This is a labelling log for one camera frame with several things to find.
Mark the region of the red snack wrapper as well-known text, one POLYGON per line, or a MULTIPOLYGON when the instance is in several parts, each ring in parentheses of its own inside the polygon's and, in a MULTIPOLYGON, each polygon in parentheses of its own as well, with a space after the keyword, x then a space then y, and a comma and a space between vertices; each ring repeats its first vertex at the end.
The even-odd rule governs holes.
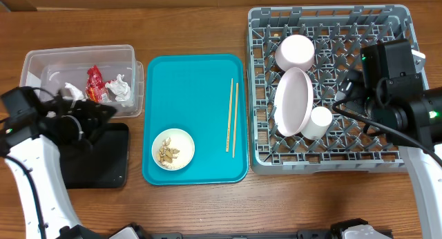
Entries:
POLYGON ((87 71, 86 97, 97 103, 110 102, 108 90, 103 82, 102 74, 98 67, 94 65, 87 71))

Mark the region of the white tissue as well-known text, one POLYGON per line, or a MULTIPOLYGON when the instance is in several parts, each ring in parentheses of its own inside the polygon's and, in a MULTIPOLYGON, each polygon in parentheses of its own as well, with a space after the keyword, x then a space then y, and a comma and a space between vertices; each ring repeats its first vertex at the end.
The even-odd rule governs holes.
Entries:
POLYGON ((75 87, 74 85, 66 82, 65 88, 70 91, 70 94, 75 101, 85 99, 83 92, 81 90, 79 90, 77 87, 75 87))
POLYGON ((121 102, 123 107, 132 107, 131 87, 123 78, 124 75, 118 74, 115 79, 106 82, 105 87, 114 94, 116 102, 121 102))

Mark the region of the small bowl with food scraps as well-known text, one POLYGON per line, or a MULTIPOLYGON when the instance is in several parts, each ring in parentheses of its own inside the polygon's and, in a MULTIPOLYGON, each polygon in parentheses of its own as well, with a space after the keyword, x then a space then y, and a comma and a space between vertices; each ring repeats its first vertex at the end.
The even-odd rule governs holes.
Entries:
POLYGON ((184 130, 170 128, 162 131, 153 141, 151 153, 154 163, 167 171, 178 171, 193 159, 195 144, 184 130))

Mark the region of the large pink plate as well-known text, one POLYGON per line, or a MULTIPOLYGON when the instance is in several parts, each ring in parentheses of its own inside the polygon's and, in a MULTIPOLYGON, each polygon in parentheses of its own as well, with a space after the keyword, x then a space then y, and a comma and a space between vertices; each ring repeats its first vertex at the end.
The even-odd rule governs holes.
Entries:
POLYGON ((295 135, 306 126, 314 100, 309 76, 300 68, 290 68, 281 77, 274 97, 274 121, 280 134, 295 135))

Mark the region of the pink bowl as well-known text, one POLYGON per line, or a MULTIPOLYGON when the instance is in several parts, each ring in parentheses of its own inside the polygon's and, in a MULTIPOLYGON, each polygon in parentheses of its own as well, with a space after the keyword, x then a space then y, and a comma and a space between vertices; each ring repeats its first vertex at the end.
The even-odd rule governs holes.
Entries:
POLYGON ((297 67, 309 70, 314 64, 315 48, 313 42, 304 35, 286 37, 276 49, 275 59, 278 67, 287 71, 297 67))

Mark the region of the white cup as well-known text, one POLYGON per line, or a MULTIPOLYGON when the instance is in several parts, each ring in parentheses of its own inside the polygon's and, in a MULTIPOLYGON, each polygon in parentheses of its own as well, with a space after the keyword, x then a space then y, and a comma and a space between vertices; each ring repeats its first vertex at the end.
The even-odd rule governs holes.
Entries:
POLYGON ((328 108, 317 106, 312 110, 310 118, 301 133, 308 140, 318 140, 326 134, 332 120, 333 115, 328 108))

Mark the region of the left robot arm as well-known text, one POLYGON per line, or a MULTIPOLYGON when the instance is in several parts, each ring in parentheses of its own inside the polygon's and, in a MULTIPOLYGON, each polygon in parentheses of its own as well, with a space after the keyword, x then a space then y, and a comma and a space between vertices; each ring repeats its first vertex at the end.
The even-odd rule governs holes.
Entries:
POLYGON ((9 116, 1 120, 1 157, 12 171, 27 238, 58 238, 81 226, 61 167, 59 146, 92 146, 116 109, 61 89, 41 101, 37 88, 16 87, 1 95, 9 116))

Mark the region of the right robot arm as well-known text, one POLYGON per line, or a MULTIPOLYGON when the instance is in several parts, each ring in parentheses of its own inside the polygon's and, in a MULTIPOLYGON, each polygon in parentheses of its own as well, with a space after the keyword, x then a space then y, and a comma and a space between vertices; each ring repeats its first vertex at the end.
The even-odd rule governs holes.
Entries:
POLYGON ((339 85, 334 112, 397 146, 424 238, 441 237, 441 89, 424 87, 423 53, 399 39, 361 48, 362 69, 339 85))

